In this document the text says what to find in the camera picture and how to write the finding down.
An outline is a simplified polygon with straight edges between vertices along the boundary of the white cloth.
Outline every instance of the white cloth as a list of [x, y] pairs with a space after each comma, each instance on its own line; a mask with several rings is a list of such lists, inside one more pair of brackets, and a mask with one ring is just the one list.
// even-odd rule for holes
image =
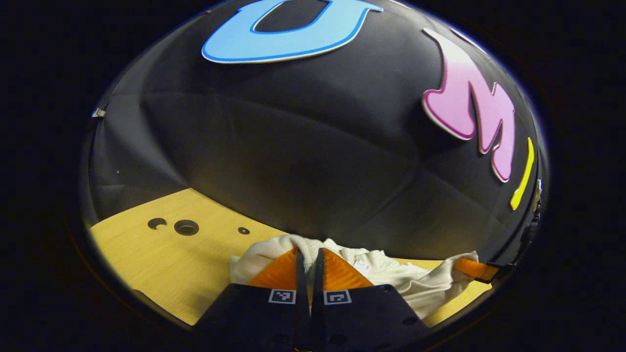
[[400, 265], [397, 260], [385, 256], [384, 251], [342, 247], [332, 239], [322, 242], [297, 235], [284, 235], [253, 244], [242, 257], [231, 256], [230, 282], [247, 284], [274, 259], [294, 247], [298, 247], [304, 256], [304, 270], [309, 281], [313, 280], [311, 267], [321, 247], [330, 249], [351, 265], [358, 260], [369, 264], [367, 279], [374, 285], [394, 286], [420, 319], [433, 314], [461, 294], [472, 281], [471, 276], [453, 269], [456, 260], [463, 257], [478, 261], [474, 251], [447, 258], [438, 267], [426, 270], [411, 263]]

